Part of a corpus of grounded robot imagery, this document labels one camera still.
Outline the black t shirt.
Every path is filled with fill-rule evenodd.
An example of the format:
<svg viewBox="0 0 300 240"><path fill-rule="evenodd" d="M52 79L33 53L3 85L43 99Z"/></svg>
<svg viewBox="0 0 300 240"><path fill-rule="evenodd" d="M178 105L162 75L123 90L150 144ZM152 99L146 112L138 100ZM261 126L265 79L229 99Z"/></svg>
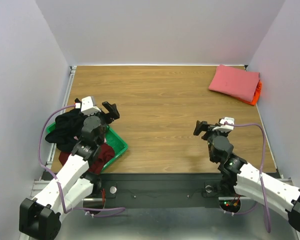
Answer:
<svg viewBox="0 0 300 240"><path fill-rule="evenodd" d="M71 153L82 134L86 118L87 116L78 108L58 115L54 121L54 130L46 135L45 140L50 144L56 144L56 148L61 152Z"/></svg>

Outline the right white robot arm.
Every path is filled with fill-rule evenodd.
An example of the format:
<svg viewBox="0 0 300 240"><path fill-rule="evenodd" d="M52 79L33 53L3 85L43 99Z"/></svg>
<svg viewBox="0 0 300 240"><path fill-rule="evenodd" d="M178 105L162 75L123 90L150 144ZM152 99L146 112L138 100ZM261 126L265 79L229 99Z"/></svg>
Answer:
<svg viewBox="0 0 300 240"><path fill-rule="evenodd" d="M197 121L193 134L207 142L209 160L218 164L222 174L221 192L245 196L263 205L264 225L271 232L270 210L281 215L300 233L300 187L284 183L254 167L234 153L228 135L237 127L234 118L224 117L218 123Z"/></svg>

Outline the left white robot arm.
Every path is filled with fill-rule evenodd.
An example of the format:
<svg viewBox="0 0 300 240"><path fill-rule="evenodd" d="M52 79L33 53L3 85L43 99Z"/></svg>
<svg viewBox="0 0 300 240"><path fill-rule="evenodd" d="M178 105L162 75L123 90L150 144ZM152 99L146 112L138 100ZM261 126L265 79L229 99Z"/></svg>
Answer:
<svg viewBox="0 0 300 240"><path fill-rule="evenodd" d="M85 197L101 194L106 203L106 191L98 175L89 171L98 160L110 123L119 119L116 104L102 103L99 109L91 97L75 104L86 116L81 135L58 174L33 198L25 198L19 207L19 231L36 240L53 240L58 235L67 214L76 209Z"/></svg>

